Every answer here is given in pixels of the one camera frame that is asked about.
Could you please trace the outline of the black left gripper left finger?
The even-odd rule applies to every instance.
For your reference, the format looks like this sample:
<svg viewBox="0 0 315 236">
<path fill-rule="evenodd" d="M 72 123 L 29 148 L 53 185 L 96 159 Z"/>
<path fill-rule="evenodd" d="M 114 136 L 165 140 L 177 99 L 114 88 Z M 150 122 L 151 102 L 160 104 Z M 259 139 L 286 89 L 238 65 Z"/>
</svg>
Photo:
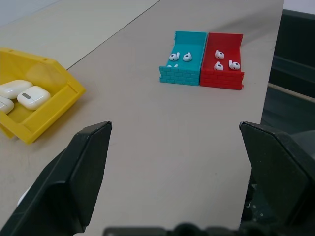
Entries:
<svg viewBox="0 0 315 236">
<path fill-rule="evenodd" d="M 89 225 L 103 180 L 112 123 L 85 127 L 40 173 L 2 236 L 73 236 Z"/>
</svg>

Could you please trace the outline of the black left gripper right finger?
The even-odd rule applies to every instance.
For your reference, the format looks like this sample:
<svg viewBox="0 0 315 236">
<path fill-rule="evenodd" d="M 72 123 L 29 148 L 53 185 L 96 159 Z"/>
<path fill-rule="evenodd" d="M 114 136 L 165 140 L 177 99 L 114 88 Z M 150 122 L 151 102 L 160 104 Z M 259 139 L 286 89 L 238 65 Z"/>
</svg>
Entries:
<svg viewBox="0 0 315 236">
<path fill-rule="evenodd" d="M 252 175 L 275 217 L 286 225 L 315 225 L 315 132 L 290 135 L 241 122 Z"/>
</svg>

